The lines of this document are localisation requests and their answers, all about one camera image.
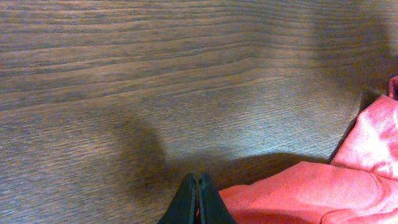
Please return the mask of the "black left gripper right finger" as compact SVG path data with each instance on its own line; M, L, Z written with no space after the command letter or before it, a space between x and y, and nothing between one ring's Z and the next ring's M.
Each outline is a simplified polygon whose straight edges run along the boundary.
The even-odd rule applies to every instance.
M200 177L198 199L200 224L237 224L207 173Z

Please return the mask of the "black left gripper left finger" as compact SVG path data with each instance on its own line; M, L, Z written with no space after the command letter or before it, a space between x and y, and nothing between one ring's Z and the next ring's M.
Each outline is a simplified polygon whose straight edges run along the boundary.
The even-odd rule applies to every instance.
M188 173L158 224L194 224L197 209L196 192L195 177Z

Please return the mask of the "orange t-shirt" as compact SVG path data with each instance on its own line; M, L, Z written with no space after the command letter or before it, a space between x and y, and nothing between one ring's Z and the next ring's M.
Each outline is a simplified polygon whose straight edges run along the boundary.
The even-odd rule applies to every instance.
M300 162L220 195L238 223L396 223L397 78L358 115L330 164Z

